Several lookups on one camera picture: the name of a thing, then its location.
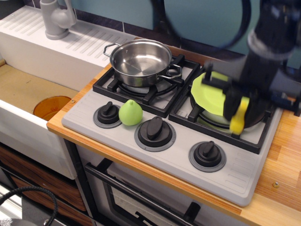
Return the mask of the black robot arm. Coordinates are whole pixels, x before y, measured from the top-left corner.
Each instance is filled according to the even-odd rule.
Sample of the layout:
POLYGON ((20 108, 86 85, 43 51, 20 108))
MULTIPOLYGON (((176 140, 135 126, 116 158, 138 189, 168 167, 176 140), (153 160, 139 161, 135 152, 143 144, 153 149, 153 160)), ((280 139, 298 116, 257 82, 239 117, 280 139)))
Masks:
POLYGON ((265 104, 301 113, 301 84, 285 65, 301 44, 301 3, 263 0, 257 25, 249 32, 246 56, 229 62, 207 61, 203 82, 225 94, 223 116, 241 133, 265 104))

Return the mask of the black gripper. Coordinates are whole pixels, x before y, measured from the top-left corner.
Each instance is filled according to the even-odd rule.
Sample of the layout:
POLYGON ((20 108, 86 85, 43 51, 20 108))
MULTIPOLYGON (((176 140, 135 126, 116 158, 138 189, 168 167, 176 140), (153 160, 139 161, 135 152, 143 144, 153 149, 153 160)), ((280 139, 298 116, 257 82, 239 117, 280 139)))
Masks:
POLYGON ((244 128, 249 128, 265 117, 272 103, 294 113, 301 111, 301 84, 281 70, 281 63, 252 51, 228 62, 207 60, 202 82, 222 89, 223 116, 228 121, 236 114, 241 99, 246 101, 244 128))

